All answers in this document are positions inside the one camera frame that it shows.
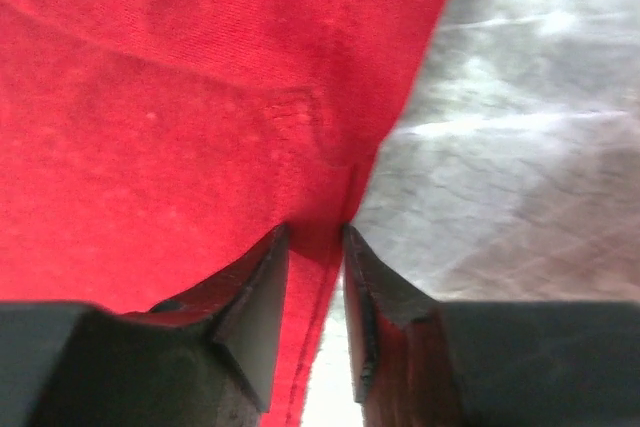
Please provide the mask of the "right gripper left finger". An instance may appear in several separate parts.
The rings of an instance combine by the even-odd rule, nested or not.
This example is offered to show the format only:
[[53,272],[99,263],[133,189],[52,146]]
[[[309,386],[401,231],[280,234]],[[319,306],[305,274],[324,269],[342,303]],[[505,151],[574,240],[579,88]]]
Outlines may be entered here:
[[260,412],[271,405],[288,276],[288,228],[270,230],[245,254],[147,312],[125,317],[194,333]]

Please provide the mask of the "dark red t-shirt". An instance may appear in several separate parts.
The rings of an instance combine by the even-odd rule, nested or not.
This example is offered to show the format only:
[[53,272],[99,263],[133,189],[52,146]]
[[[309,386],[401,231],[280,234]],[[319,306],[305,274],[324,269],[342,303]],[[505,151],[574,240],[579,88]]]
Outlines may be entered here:
[[446,0],[1,0],[1,295],[136,310],[290,227],[296,426],[355,215]]

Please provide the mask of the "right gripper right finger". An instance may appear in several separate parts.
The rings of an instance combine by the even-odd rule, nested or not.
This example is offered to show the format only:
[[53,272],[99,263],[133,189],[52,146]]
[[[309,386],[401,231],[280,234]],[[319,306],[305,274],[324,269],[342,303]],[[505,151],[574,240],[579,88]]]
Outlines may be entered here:
[[344,305],[354,398],[367,426],[457,426],[441,306],[343,229]]

